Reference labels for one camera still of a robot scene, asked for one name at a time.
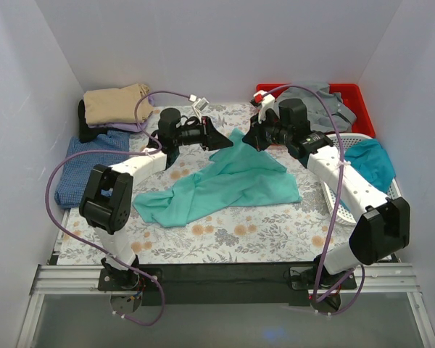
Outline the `mint green t shirt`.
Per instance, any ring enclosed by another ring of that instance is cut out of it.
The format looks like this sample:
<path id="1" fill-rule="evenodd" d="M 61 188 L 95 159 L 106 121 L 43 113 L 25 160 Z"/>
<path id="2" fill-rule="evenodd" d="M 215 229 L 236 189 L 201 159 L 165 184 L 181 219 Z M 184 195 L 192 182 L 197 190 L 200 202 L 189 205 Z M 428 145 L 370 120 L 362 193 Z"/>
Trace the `mint green t shirt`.
<path id="1" fill-rule="evenodd" d="M 165 191 L 139 194 L 133 207 L 146 223 L 183 227 L 226 207 L 300 203 L 295 177 L 267 152 L 243 142 L 234 128 L 232 147 L 209 157 L 210 165 L 176 181 Z"/>

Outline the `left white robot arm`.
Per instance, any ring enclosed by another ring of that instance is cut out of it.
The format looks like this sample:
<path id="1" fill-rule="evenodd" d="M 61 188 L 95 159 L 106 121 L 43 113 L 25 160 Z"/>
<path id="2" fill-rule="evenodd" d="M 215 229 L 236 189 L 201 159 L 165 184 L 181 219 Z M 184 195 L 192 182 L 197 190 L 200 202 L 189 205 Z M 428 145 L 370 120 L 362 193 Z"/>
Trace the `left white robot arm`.
<path id="1" fill-rule="evenodd" d="M 140 283 L 138 257 L 131 249 L 125 225 L 131 213 L 133 188 L 155 173 L 168 169 L 177 159 L 180 146 L 198 144 L 205 151 L 233 146 L 215 129 L 207 116 L 183 121 L 178 109 L 160 112 L 157 129 L 140 156 L 111 165 L 96 165 L 89 176 L 79 213 L 101 240 L 106 257 L 101 263 L 111 281 L 131 290 Z"/>

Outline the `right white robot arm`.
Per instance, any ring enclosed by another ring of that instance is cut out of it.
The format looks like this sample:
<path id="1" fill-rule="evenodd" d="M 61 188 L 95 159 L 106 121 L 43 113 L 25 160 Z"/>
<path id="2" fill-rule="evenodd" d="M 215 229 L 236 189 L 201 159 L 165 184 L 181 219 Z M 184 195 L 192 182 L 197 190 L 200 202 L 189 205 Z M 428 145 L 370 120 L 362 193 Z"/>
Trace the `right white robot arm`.
<path id="1" fill-rule="evenodd" d="M 257 94 L 252 100 L 258 113 L 250 120 L 244 143 L 257 151 L 284 145 L 303 167 L 316 174 L 355 219 L 347 243 L 315 258 L 298 282 L 330 288 L 358 265 L 372 265 L 404 249 L 410 242 L 410 205 L 401 196 L 391 198 L 373 187 L 351 164 L 341 158 L 340 143 L 314 131 L 307 108 L 300 99 L 285 99 L 275 105 L 272 96 Z"/>

